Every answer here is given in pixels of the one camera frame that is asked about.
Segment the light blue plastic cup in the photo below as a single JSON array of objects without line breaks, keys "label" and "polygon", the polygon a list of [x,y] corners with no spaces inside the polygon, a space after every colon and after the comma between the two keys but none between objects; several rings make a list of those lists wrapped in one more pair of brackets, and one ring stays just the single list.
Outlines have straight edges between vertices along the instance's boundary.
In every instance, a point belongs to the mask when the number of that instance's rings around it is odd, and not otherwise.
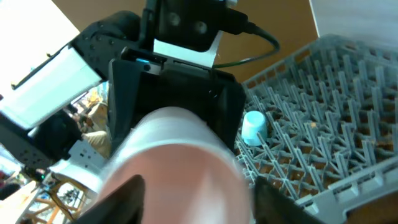
[{"label": "light blue plastic cup", "polygon": [[243,117],[241,137],[248,146],[260,146],[261,141],[258,134],[263,140],[266,140],[266,117],[260,111],[249,111]]}]

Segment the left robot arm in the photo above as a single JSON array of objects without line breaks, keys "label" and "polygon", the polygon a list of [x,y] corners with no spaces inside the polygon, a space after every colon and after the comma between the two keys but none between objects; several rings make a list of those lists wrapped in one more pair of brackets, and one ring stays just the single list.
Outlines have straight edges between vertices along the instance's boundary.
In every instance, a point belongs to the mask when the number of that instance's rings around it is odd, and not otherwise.
[{"label": "left robot arm", "polygon": [[105,131],[117,148],[147,114],[167,106],[190,110],[232,147],[246,95],[235,77],[206,67],[164,57],[155,39],[170,34],[170,42],[194,53],[210,48],[223,23],[203,18],[200,34],[183,29],[180,16],[145,9],[142,16],[117,12],[92,23],[82,33],[18,83],[1,101],[1,143],[38,181],[37,169],[51,169],[89,189],[99,186],[98,157],[77,158],[72,149],[83,144],[77,123],[67,114],[72,101],[100,83],[109,83]]}]

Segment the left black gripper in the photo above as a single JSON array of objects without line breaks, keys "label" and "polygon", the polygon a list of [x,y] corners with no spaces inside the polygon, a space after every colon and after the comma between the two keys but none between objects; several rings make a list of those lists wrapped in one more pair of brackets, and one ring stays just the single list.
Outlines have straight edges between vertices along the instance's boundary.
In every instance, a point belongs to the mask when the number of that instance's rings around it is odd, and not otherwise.
[{"label": "left black gripper", "polygon": [[234,149],[246,101],[234,75],[153,58],[140,62],[134,54],[128,49],[108,65],[108,128],[113,152],[145,115],[169,106],[193,112]]}]

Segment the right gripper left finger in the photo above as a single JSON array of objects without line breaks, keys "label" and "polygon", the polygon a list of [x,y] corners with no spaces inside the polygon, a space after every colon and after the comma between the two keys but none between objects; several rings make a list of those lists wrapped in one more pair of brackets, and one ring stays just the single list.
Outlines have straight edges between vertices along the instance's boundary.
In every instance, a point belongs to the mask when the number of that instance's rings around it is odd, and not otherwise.
[{"label": "right gripper left finger", "polygon": [[135,175],[96,203],[73,224],[140,224],[144,213],[145,181]]}]

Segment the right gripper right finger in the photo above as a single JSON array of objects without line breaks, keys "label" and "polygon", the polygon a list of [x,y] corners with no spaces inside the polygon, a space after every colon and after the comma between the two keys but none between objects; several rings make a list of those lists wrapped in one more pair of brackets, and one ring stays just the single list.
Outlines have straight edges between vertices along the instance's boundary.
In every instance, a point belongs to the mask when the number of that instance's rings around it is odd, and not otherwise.
[{"label": "right gripper right finger", "polygon": [[273,187],[266,178],[257,177],[253,188],[253,215],[259,224],[321,224]]}]

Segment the pink plastic cup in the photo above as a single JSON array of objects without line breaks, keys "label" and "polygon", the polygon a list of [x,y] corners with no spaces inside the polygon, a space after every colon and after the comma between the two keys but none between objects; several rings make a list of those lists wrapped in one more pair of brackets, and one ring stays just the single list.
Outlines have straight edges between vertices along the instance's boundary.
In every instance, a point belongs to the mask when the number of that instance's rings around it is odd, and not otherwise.
[{"label": "pink plastic cup", "polygon": [[250,223],[242,167],[196,114],[179,107],[140,120],[103,169],[99,199],[144,179],[144,223]]}]

